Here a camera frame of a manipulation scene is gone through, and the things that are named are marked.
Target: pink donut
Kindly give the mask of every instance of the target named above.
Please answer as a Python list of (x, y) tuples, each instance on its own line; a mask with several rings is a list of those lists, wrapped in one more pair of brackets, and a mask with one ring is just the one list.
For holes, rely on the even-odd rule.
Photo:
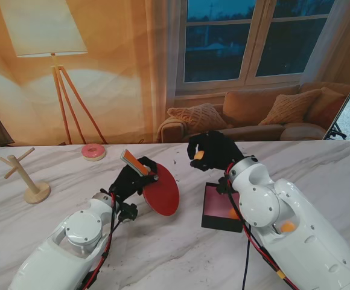
[(84, 158), (89, 161), (98, 161), (100, 159), (103, 159), (105, 156), (105, 148), (100, 144), (87, 144), (85, 145), (81, 153), (83, 154)]

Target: red paddle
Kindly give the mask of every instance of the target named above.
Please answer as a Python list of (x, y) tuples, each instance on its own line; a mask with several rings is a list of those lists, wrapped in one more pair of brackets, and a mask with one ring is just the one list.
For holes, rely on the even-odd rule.
[[(141, 176), (155, 174), (143, 166), (127, 149), (120, 159), (135, 169)], [(179, 189), (172, 174), (161, 164), (157, 163), (159, 180), (146, 185), (143, 196), (149, 206), (163, 216), (171, 216), (179, 206)]]

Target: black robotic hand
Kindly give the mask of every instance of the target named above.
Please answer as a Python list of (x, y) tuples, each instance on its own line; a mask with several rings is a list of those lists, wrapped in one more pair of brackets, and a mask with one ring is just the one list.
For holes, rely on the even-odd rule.
[[(203, 158), (198, 160), (194, 159), (197, 146), (198, 151), (203, 150), (205, 152)], [(187, 153), (192, 160), (190, 165), (202, 171), (207, 171), (208, 169), (225, 170), (230, 163), (244, 158), (234, 141), (217, 131), (209, 131), (191, 137)]]
[[(158, 172), (156, 162), (152, 161), (150, 158), (143, 156), (142, 158), (139, 158), (138, 161), (141, 164), (148, 166), (152, 172)], [(138, 192), (138, 194), (141, 195), (143, 187), (154, 182), (156, 182), (155, 175), (140, 176), (132, 169), (132, 167), (126, 165), (120, 171), (115, 182), (109, 187), (109, 191), (113, 192), (116, 200), (121, 203), (135, 192)]]

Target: window pane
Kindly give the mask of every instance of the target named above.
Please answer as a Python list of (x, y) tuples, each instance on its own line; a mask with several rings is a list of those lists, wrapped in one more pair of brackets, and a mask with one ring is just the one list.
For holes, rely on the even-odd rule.
[(251, 19), (255, 2), (256, 0), (188, 0), (187, 22)]
[(278, 0), (273, 18), (328, 14), (334, 0)]
[(185, 82), (237, 79), (250, 24), (187, 27)]
[(256, 76), (302, 73), (325, 22), (325, 18), (272, 22)]

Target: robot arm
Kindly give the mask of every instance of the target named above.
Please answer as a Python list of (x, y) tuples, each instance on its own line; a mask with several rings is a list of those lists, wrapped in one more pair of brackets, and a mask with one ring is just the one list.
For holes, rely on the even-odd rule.
[[(77, 289), (107, 244), (103, 226), (110, 222), (112, 201), (96, 193), (87, 210), (68, 216), (19, 268), (9, 290)], [(70, 248), (63, 248), (66, 239)]]
[(253, 156), (229, 172), (239, 208), (282, 272), (303, 290), (350, 290), (350, 247), (286, 179), (273, 182)]
[[(138, 161), (157, 172), (156, 163), (147, 157)], [(109, 230), (104, 230), (112, 216), (119, 213), (119, 221), (134, 220), (136, 205), (123, 203), (135, 192), (156, 182), (156, 175), (140, 176), (130, 166), (125, 166), (109, 192), (101, 189), (90, 199), (90, 207), (68, 216), (26, 259), (16, 273), (9, 290), (84, 290), (95, 280), (97, 271), (110, 247)]]

